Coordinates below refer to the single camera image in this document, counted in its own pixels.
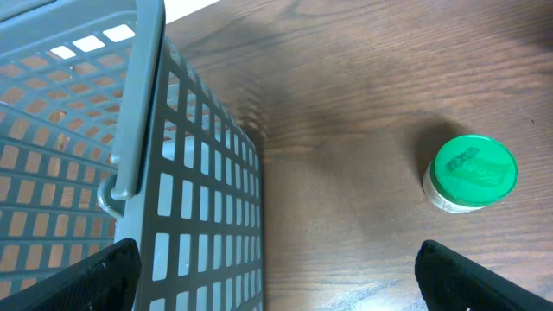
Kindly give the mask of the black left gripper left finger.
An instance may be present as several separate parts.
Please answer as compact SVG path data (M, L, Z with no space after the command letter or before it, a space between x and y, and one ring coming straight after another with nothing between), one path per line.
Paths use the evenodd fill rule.
M131 310L141 271L137 243L122 239L1 300L1 311Z

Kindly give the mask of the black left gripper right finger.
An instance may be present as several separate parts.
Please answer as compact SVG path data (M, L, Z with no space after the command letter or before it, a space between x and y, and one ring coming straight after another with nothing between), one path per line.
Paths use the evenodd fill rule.
M426 240L415 276L429 310L543 310L552 302L523 289L448 247Z

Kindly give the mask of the green lid white jar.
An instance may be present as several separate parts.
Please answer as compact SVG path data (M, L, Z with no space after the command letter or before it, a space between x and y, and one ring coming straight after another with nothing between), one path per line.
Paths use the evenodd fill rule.
M507 197L518 182L518 163L501 142L482 135L447 141L423 175L429 201L448 213L471 213Z

